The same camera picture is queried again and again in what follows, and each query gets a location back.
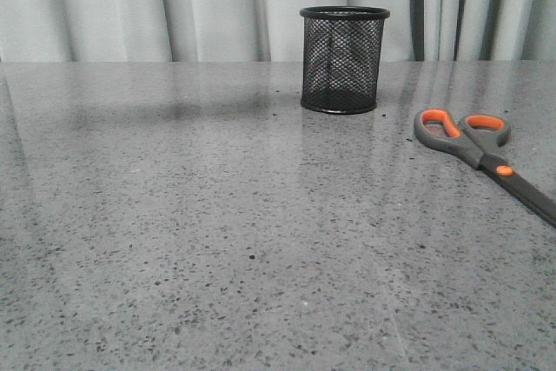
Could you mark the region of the grey orange scissors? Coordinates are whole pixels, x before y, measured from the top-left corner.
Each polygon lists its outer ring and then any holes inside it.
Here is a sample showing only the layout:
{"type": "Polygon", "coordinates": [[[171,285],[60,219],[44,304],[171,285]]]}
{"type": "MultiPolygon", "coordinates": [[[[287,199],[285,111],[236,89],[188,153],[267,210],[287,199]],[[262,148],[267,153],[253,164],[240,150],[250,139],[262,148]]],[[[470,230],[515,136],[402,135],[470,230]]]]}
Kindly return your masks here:
{"type": "Polygon", "coordinates": [[[424,109],[414,118],[414,134],[430,149],[457,156],[482,170],[549,225],[555,225],[555,202],[520,176],[500,149],[511,133],[506,120],[471,114],[457,123],[445,109],[424,109]]]}

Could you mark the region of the black mesh pen cup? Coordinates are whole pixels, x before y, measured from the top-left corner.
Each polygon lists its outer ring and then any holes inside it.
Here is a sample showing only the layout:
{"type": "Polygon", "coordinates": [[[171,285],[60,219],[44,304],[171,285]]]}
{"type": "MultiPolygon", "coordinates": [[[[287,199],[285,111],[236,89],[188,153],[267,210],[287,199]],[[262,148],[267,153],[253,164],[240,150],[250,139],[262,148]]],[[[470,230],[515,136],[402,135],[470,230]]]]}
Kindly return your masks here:
{"type": "Polygon", "coordinates": [[[314,6],[303,18],[301,106],[352,115],[375,109],[381,43],[390,11],[363,6],[314,6]]]}

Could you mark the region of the white curtain backdrop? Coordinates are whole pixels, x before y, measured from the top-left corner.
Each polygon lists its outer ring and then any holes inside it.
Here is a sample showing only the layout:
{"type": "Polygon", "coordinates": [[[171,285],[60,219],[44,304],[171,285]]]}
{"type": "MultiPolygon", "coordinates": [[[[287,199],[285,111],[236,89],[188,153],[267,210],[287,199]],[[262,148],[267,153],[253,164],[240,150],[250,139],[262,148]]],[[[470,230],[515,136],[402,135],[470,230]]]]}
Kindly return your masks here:
{"type": "Polygon", "coordinates": [[[1,58],[297,61],[316,5],[388,9],[387,62],[555,57],[555,0],[1,0],[1,58]]]}

